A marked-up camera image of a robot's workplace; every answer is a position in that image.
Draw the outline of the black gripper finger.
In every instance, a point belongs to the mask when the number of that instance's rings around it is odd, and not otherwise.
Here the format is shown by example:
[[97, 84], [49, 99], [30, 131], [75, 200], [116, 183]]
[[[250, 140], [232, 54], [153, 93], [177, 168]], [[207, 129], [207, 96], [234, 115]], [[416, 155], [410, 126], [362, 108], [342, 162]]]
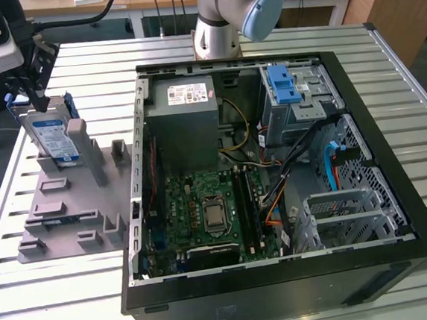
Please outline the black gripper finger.
[[25, 60], [28, 79], [27, 95], [34, 109], [38, 112], [46, 112], [50, 99], [45, 96], [51, 72], [54, 68], [58, 44], [46, 42], [42, 36], [32, 38], [33, 42], [27, 46], [27, 58]]

